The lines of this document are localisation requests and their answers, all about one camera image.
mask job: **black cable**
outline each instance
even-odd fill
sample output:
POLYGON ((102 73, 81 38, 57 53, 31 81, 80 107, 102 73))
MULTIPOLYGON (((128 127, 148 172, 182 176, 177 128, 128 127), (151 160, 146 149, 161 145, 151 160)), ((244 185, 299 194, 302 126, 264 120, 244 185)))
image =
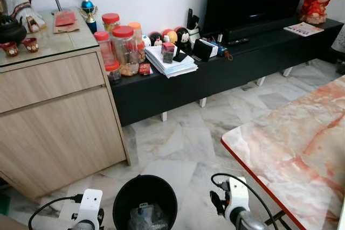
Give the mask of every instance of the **black cable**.
POLYGON ((258 200, 261 202, 261 204, 264 206, 265 210, 267 211, 267 214, 270 216, 270 220, 272 221, 272 224, 274 226, 275 230, 279 230, 277 224, 275 223, 272 213, 270 211, 270 209, 267 207, 267 205, 265 204, 265 202, 263 201, 263 199, 260 198, 259 194, 256 193, 255 190, 253 190, 252 187, 250 187, 248 184, 246 184, 244 181, 242 181, 241 179, 239 179, 238 177, 234 176, 234 175, 230 175, 228 173, 216 173, 215 175, 212 175, 211 177, 211 181, 213 184, 215 184, 217 187, 221 187, 221 184, 217 184, 214 180, 215 177, 217 176, 227 176, 227 177, 231 177, 236 179, 237 181, 239 181, 240 183, 242 183, 244 186, 246 186, 257 198, 258 200))
POLYGON ((32 216, 30 217, 29 219, 29 223, 28 223, 28 227, 29 227, 29 230, 33 230, 32 229, 32 219, 39 213, 41 212, 43 209, 45 209, 46 207, 52 205, 53 203, 55 202, 58 202, 58 201, 61 201, 61 200, 66 200, 66 199, 71 199, 71 200, 74 200, 76 203, 81 203, 81 200, 82 200, 82 194, 77 194, 75 196, 70 196, 70 197, 64 197, 64 198, 58 198, 58 199, 55 199, 55 200, 52 200, 51 202, 43 205, 42 207, 40 207, 39 209, 37 209, 34 214, 32 214, 32 216))

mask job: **plastic jar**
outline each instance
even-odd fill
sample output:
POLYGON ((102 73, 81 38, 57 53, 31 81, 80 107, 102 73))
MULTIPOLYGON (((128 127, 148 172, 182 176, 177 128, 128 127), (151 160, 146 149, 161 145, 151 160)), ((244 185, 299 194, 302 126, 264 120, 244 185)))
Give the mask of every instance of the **plastic jar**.
POLYGON ((120 16, 117 13, 105 13, 102 15, 104 29, 112 33, 113 29, 120 26, 120 16))
POLYGON ((144 41, 141 41, 139 45, 136 46, 138 49, 138 58, 139 63, 142 63, 145 61, 145 43, 144 41))
POLYGON ((101 49, 103 63, 105 66, 114 64, 115 57, 111 48, 111 42, 109 40, 109 34, 106 31, 95 32, 94 36, 101 49))
POLYGON ((135 41, 137 44, 140 44, 142 41, 141 24, 137 22, 133 22, 133 23, 129 23, 128 26, 133 28, 135 41))
POLYGON ((121 73, 119 70, 119 62, 116 60, 114 64, 106 66, 106 72, 109 82, 118 83, 121 81, 121 73))
POLYGON ((134 30, 129 26, 118 26, 113 29, 112 43, 120 63, 121 75, 131 76, 139 71, 138 51, 134 30))

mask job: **marble floor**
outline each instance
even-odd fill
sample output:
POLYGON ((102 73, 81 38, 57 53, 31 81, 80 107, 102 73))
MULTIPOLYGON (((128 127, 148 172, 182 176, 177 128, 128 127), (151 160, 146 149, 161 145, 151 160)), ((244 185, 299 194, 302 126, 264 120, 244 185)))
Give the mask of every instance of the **marble floor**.
MULTIPOLYGON (((123 131, 132 166, 117 164, 44 197, 41 204, 83 193, 86 188, 101 189, 101 207, 105 210, 103 224, 105 229, 115 229, 112 207, 116 194, 130 179, 139 174, 150 174, 164 178, 176 193, 178 214, 173 229, 229 230, 234 227, 217 216, 209 198, 210 190, 221 194, 211 184, 211 175, 227 172, 245 176, 272 213, 277 213, 279 207, 225 150, 220 138, 227 131, 335 80, 340 76, 335 71, 335 65, 313 60, 311 66, 294 67, 287 78, 276 73, 268 76, 261 87, 250 82, 213 95, 207 99, 205 108, 195 102, 171 110, 167 122, 163 123, 159 116, 155 116, 126 126, 123 131)), ((9 216, 27 224, 36 210, 35 205, 12 188, 2 193, 11 197, 9 216)), ((66 230, 71 225, 71 214, 77 212, 78 207, 69 201, 56 203, 37 216, 33 226, 37 230, 66 230)), ((250 208, 259 218, 268 219, 253 195, 250 195, 250 208)), ((297 229, 288 217, 284 219, 292 229, 297 229)))

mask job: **black tv cabinet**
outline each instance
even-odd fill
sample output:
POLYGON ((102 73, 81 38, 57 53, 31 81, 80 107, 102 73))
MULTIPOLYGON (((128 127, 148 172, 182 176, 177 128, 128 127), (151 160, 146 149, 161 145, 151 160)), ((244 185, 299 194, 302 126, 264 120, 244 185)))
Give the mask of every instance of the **black tv cabinet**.
POLYGON ((196 62, 197 71, 171 79, 160 74, 154 66, 152 75, 123 77, 119 84, 112 85, 121 124, 126 126, 325 57, 342 26, 342 23, 328 19, 319 26, 324 32, 309 37, 283 29, 258 34, 252 36, 249 43, 230 48, 233 61, 213 57, 209 62, 196 62))

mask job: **tv stand leg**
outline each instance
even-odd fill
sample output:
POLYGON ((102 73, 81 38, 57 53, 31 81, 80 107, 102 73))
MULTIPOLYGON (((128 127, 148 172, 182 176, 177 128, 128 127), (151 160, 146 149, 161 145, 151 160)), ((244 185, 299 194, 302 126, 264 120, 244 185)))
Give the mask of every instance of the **tv stand leg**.
POLYGON ((207 98, 203 98, 203 99, 200 100, 199 105, 200 105, 201 108, 204 108, 206 106, 206 100, 207 100, 207 98))
POLYGON ((165 122, 168 120, 168 112, 165 111, 164 113, 161 113, 161 120, 162 122, 165 122))
POLYGON ((263 78, 258 79, 257 86, 262 86, 264 84, 265 79, 266 79, 265 76, 263 78))
POLYGON ((285 77, 288 77, 291 73, 292 68, 293 67, 289 67, 289 68, 285 69, 282 75, 285 77))

